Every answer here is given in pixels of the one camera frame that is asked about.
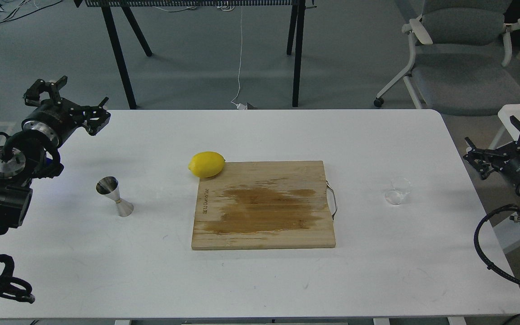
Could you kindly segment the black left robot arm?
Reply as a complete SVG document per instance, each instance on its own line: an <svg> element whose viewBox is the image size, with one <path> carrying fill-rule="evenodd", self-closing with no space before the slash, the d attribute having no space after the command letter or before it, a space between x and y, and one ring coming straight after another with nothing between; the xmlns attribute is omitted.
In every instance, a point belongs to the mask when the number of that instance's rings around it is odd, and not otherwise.
<svg viewBox="0 0 520 325"><path fill-rule="evenodd" d="M23 95L25 105L34 111L21 123L14 135L0 132L0 235L23 224L33 196L33 179L54 178L64 170L59 148L77 128L97 135L110 120L105 108L81 106L60 95L67 83L38 79ZM18 302L35 301L29 282L13 276L14 260L0 254L0 298Z"/></svg>

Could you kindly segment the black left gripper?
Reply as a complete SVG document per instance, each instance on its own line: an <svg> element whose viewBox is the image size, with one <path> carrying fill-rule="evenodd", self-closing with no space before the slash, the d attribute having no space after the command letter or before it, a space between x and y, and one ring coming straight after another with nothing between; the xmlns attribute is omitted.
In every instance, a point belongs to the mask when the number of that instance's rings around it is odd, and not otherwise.
<svg viewBox="0 0 520 325"><path fill-rule="evenodd" d="M79 106L73 101L63 100L59 90L67 81L66 75L57 81L38 79L23 94L25 105L35 107L35 110L21 122L21 130L41 132L56 148L60 148L79 127L83 127L88 135L96 136L111 117L105 108L108 97L96 106ZM47 93L51 100L41 101L43 93Z"/></svg>

